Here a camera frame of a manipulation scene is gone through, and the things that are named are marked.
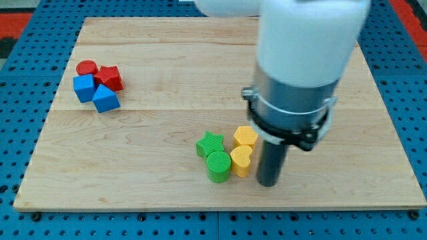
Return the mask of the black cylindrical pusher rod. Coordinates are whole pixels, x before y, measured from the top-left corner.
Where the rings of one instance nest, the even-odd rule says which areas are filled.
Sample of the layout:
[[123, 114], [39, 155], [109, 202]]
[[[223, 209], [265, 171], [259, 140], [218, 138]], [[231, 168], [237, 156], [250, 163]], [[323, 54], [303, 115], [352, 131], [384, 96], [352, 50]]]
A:
[[264, 187], [273, 187], [279, 179], [284, 164], [288, 145], [275, 145], [263, 141], [256, 177]]

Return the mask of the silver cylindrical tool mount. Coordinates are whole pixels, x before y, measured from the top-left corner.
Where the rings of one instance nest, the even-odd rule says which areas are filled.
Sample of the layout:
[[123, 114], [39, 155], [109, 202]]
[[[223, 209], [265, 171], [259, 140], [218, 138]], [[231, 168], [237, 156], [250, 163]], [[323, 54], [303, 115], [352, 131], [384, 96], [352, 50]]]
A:
[[338, 81], [314, 86], [285, 83], [256, 66], [252, 85], [242, 89], [252, 129], [266, 143], [311, 151], [332, 124]]

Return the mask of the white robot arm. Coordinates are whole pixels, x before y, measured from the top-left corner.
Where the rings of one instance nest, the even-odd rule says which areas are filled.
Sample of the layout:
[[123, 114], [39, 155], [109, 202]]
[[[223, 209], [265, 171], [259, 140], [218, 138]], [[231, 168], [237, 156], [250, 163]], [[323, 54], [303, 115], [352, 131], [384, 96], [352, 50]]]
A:
[[196, 0], [208, 17], [257, 17], [256, 68], [242, 89], [262, 138], [258, 183], [271, 187], [290, 146], [310, 151], [329, 131], [335, 88], [366, 20], [369, 0]]

